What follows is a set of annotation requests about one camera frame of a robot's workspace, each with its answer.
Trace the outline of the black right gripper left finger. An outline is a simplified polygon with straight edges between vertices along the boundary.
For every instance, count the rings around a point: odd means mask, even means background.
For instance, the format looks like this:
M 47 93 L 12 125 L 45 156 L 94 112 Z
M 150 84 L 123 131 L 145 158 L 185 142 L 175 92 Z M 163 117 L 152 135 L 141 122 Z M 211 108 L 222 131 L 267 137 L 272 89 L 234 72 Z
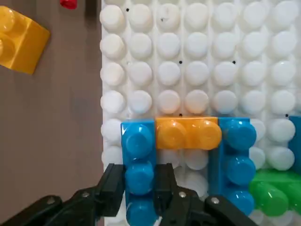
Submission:
M 95 226 L 103 217 L 115 217 L 125 190 L 125 169 L 109 164 L 93 187 L 78 190 L 63 201 L 47 195 L 35 201 L 7 221 L 4 226 Z

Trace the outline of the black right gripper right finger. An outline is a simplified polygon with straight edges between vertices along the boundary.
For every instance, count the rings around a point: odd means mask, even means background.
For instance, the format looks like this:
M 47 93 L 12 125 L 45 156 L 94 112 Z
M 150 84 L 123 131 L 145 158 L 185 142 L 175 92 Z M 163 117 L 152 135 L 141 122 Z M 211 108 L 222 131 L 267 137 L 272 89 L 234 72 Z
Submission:
M 154 208 L 161 226 L 256 225 L 223 196 L 202 201 L 194 190 L 178 186 L 170 163 L 156 165 L 154 175 Z

